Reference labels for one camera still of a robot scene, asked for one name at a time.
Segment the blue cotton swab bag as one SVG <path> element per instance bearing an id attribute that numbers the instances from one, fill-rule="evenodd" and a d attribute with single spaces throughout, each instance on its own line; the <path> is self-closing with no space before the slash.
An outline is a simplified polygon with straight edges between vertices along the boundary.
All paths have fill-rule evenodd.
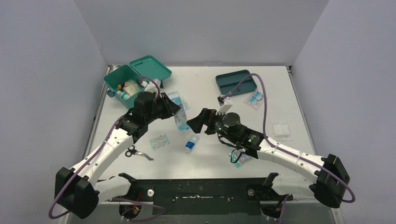
<path id="1" fill-rule="evenodd" d="M 187 116 L 185 112 L 184 105 L 182 103 L 182 98 L 178 91 L 168 93 L 168 97 L 173 103 L 180 106 L 180 109 L 174 115 L 176 126 L 179 130 L 188 130 L 190 127 L 187 125 Z"/>

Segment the yellowish gauze pack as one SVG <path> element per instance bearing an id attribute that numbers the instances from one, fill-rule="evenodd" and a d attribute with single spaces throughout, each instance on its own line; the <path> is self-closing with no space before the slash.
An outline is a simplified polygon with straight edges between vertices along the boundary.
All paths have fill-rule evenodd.
<path id="1" fill-rule="evenodd" d="M 122 89 L 129 96 L 133 96 L 141 90 L 141 86 L 136 81 L 128 81 L 124 83 Z"/>

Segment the small white plastic bottle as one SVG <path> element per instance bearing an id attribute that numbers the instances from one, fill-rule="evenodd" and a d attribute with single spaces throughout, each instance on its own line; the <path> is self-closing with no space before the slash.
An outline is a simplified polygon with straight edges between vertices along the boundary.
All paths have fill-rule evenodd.
<path id="1" fill-rule="evenodd" d="M 118 91 L 116 91 L 116 94 L 123 100 L 127 100 L 130 98 L 130 95 L 125 91 L 118 90 Z"/>

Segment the orange pill bottle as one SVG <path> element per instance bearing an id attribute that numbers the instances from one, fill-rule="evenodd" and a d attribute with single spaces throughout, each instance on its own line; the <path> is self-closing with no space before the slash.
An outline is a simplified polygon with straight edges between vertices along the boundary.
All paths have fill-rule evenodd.
<path id="1" fill-rule="evenodd" d="M 124 86 L 126 85 L 126 83 L 121 83 L 118 85 L 118 89 L 122 89 Z"/>

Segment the blue packet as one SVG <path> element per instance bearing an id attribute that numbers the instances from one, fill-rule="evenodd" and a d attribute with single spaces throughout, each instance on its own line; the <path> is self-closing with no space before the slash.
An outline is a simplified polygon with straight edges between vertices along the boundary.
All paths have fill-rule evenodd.
<path id="1" fill-rule="evenodd" d="M 255 109 L 259 109 L 264 102 L 264 94 L 261 91 L 254 91 L 244 102 Z"/>

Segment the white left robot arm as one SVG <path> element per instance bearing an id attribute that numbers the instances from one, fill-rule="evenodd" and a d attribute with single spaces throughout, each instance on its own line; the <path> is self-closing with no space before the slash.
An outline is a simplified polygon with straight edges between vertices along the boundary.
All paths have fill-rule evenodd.
<path id="1" fill-rule="evenodd" d="M 132 184 L 132 177 L 121 174 L 102 183 L 98 180 L 124 151 L 148 131 L 149 124 L 157 119 L 173 117 L 180 109 L 166 93 L 139 93 L 133 108 L 114 122 L 94 151 L 73 167 L 63 167 L 57 172 L 49 218 L 57 219 L 71 212 L 84 219 L 103 201 L 117 196 L 127 201 L 135 200 L 139 189 Z"/>

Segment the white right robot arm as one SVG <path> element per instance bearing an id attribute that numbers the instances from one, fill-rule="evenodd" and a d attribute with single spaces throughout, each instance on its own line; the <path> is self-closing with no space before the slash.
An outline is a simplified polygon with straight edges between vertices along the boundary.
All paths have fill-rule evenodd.
<path id="1" fill-rule="evenodd" d="M 265 134 L 241 124 L 234 112 L 220 115 L 214 109 L 204 108 L 201 113 L 187 121 L 194 133 L 217 134 L 243 149 L 246 155 L 270 161 L 301 175 L 301 178 L 278 175 L 263 187 L 264 196 L 275 200 L 280 195 L 313 196 L 330 208 L 339 208 L 345 192 L 350 190 L 350 176 L 339 157 L 327 157 L 298 151 L 276 142 Z"/>

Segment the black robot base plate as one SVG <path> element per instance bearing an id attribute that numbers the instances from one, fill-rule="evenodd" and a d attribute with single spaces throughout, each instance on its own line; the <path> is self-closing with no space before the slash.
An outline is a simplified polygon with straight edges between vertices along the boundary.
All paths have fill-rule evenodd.
<path id="1" fill-rule="evenodd" d="M 122 199 L 153 203 L 153 214 L 265 214 L 279 218 L 285 195 L 271 188 L 269 178 L 133 180 Z"/>

